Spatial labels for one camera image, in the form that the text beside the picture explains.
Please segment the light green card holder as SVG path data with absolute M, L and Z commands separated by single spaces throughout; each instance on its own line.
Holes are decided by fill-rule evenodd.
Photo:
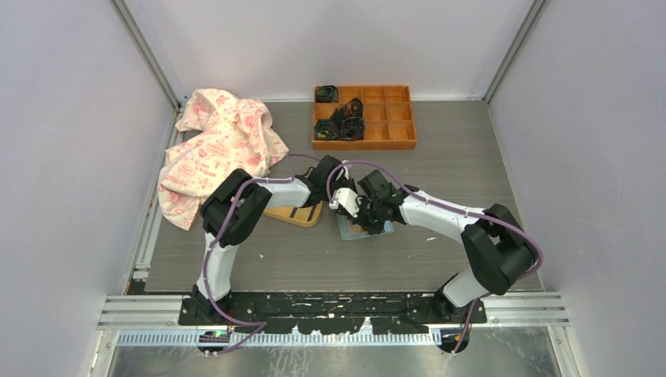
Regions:
M 338 227 L 339 227 L 339 232 L 341 235 L 341 238 L 343 241 L 351 241 L 351 240 L 359 240 L 363 238 L 368 238 L 368 237 L 373 237 L 373 236 L 381 236 L 385 234 L 391 234 L 394 232 L 394 227 L 393 224 L 390 221 L 386 221 L 384 223 L 383 229 L 380 233 L 377 234 L 370 234 L 368 231 L 366 231 L 365 234 L 349 234 L 346 226 L 349 222 L 351 222 L 348 218 L 337 214 L 336 215 L 337 221 L 338 221 Z

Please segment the yellow oval tray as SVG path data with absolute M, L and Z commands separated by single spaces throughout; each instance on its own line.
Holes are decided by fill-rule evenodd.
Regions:
M 322 204 L 311 207 L 274 207 L 264 210 L 264 215 L 302 228 L 317 224 L 322 212 Z

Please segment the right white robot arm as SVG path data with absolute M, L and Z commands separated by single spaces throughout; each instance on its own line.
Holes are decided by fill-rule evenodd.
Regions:
M 395 221 L 418 226 L 460 243 L 469 266 L 436 292 L 437 315 L 456 322 L 467 304 L 485 295 L 503 295 L 539 262 L 536 247 L 507 207 L 463 207 L 410 185 L 395 186 L 379 170 L 359 182 L 360 215 L 371 223 Z

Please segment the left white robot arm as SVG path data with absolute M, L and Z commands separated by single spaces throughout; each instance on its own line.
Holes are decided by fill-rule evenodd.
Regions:
M 192 293 L 199 302 L 199 315 L 210 324 L 220 324 L 228 316 L 229 303 L 224 298 L 231 291 L 236 253 L 266 209 L 311 207 L 327 202 L 338 189 L 357 191 L 348 169 L 332 156 L 289 178 L 255 177 L 243 168 L 233 170 L 199 211 L 208 246 Z

